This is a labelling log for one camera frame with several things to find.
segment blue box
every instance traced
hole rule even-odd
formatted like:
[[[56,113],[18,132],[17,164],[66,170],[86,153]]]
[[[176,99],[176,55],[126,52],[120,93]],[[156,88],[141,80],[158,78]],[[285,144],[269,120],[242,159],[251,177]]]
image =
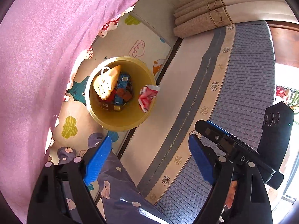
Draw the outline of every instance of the blue box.
[[[119,88],[126,89],[129,80],[130,80],[130,75],[121,72],[119,77],[118,77],[116,90],[119,89]],[[116,94],[115,98],[114,98],[114,105],[120,105],[121,106],[122,104],[123,104],[123,99]]]

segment blue cartoon animal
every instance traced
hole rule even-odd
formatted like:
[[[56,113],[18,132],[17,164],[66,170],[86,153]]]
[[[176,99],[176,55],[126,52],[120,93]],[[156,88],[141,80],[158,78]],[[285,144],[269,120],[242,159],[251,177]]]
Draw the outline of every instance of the blue cartoon animal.
[[[92,184],[88,185],[87,188],[88,188],[89,192],[92,191],[92,190],[94,190],[94,187],[93,187]]]
[[[117,132],[108,131],[107,135],[111,137],[112,142],[116,142],[118,140]]]
[[[73,86],[71,89],[67,90],[66,93],[69,93],[73,96],[74,101],[79,101],[86,106],[85,100],[85,88],[89,76],[87,76],[82,82],[73,81]]]

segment trash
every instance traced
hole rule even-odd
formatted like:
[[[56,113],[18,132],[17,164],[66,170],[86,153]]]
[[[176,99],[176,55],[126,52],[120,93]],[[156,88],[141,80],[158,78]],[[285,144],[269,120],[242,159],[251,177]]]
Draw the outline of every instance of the trash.
[[[124,88],[117,89],[116,94],[126,102],[128,102],[132,98],[132,94],[129,92],[129,90],[126,90]]]
[[[119,74],[121,72],[121,65],[113,68],[104,67],[102,68],[101,75],[97,76],[93,82],[93,87],[101,99],[107,100],[114,90]]]
[[[121,110],[121,106],[118,105],[113,105],[113,104],[107,104],[105,102],[99,102],[100,107],[106,110],[116,110],[116,111],[120,111]]]
[[[117,81],[116,90],[119,90],[119,89],[126,90],[126,88],[128,86],[128,83],[129,83],[129,80],[130,80],[130,75],[129,74],[121,73],[119,78],[118,78],[118,81]],[[120,97],[118,94],[116,94],[113,104],[123,105],[123,98]]]
[[[160,90],[160,87],[154,85],[146,85],[140,90],[138,103],[144,112],[148,112],[153,98],[155,98]]]

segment pink blanket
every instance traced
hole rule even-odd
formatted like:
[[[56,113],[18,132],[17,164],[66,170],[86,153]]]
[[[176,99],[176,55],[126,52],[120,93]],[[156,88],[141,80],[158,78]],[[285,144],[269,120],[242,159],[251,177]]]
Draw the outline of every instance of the pink blanket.
[[[136,1],[15,0],[0,24],[0,190],[23,223],[75,59]]]

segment flower pattern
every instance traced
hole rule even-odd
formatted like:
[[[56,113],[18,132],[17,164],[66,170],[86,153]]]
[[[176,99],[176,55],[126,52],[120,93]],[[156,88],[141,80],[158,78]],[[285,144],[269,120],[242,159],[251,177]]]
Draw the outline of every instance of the flower pattern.
[[[164,176],[162,179],[162,183],[164,186],[169,185],[170,178],[168,176]]]
[[[219,64],[218,67],[217,67],[217,70],[222,70],[223,67],[224,67],[223,64]]]
[[[229,51],[230,51],[230,48],[228,48],[228,47],[225,47],[225,48],[222,50],[223,53],[227,53],[227,52],[229,52]]]
[[[176,165],[180,165],[182,163],[183,158],[181,156],[176,156],[174,162]]]
[[[196,130],[192,130],[189,132],[189,136],[191,136],[192,134],[196,134],[198,136],[198,132]]]
[[[228,30],[233,30],[234,26],[233,25],[228,25],[227,28],[228,28]]]
[[[150,195],[150,199],[151,199],[151,200],[155,200],[155,199],[156,199],[156,195],[155,195],[155,194],[151,194],[151,195]]]
[[[209,112],[209,108],[204,106],[200,109],[200,114],[206,115]]]
[[[212,91],[217,91],[219,88],[219,82],[213,82],[210,87]]]

